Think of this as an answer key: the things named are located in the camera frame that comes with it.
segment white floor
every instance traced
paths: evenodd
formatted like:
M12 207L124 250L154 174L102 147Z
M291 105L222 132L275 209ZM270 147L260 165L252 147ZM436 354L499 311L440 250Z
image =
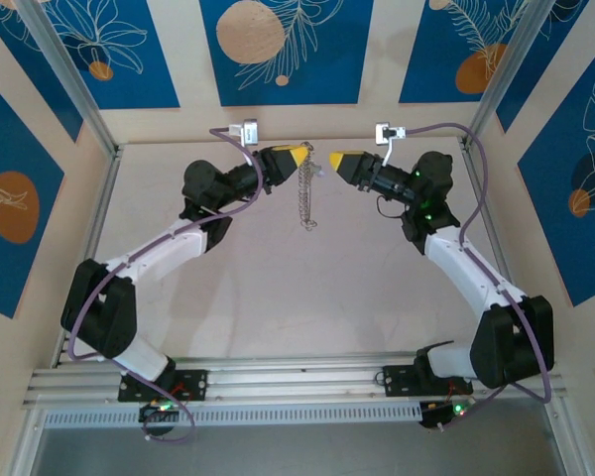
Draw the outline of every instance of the white floor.
M174 357L249 357L416 350L473 332L465 300L406 241L401 222L380 216L377 195L346 184L328 164L334 150L385 151L370 140L312 143L325 171L313 179L319 226L309 233L299 225L295 174L237 216L214 250L159 283L138 285L146 338ZM431 150L454 158L449 204L465 221L475 197L455 138L406 139L391 163L409 170ZM224 171L243 161L226 144L127 146L96 259L119 256L175 221L182 173L198 159ZM385 206L387 213L397 210ZM470 230L495 263L482 219Z

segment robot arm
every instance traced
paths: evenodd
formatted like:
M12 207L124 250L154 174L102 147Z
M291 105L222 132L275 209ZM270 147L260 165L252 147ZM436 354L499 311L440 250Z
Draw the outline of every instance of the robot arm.
M422 382L445 388L449 379L460 377L498 388L538 374L535 352L508 297L525 313L546 368L552 368L551 306L545 298L528 297L507 282L461 237L460 223L445 201L452 187L450 156L425 153L410 173L363 151L336 152L330 162L347 183L360 190L375 190L407 207L401 215L406 238L443 270L473 310L478 328L469 342L441 343L417 353L415 368Z
M263 189L284 183L306 159L305 146L279 146L254 153L263 177ZM137 332L135 285L143 279L159 280L183 263L207 253L224 238L229 216L194 226L194 222L220 209L250 198L258 186L255 170L247 164L223 173L207 161L191 163L184 173L184 210L178 220L136 250L99 264L81 263L75 272L61 326L71 331L95 287L120 265L126 265L103 288L88 309L77 337L107 359L114 359L144 379L170 389L175 363Z

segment beige wall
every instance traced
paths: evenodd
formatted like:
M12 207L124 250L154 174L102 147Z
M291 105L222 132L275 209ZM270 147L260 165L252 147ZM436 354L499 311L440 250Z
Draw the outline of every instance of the beige wall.
M0 315L0 472L9 463L33 369L51 361L68 286L109 160L86 126L75 144L0 41L0 93L63 169L64 179L16 316Z
M557 369L595 452L595 297L572 307L522 178L518 160L595 57L595 0L506 135L494 119L484 135L490 156L490 200L517 283L544 295L555 312Z
M375 0L359 104L221 108L199 2L148 0L180 109L103 111L103 117L120 143L208 141L208 128L249 117L258 119L263 140L369 138L383 121L410 128L468 123L475 102L399 105L425 1Z

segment ventilation grille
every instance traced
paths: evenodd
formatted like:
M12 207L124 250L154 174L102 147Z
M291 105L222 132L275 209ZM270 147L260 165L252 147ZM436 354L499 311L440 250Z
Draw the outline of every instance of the ventilation grille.
M355 423L420 421L417 402L376 405L275 405L248 407L210 407L190 409L197 426L241 426L256 424ZM45 428L137 427L138 409L52 411ZM187 424L187 415L172 414L154 426Z

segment metal chain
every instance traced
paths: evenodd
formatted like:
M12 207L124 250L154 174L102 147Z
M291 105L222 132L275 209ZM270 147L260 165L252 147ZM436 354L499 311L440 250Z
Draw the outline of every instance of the metal chain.
M309 142L302 142L308 149L308 155L297 169L297 207L299 209L299 222L306 231L312 231L317 222L310 219L310 183L321 167L311 159L313 146Z

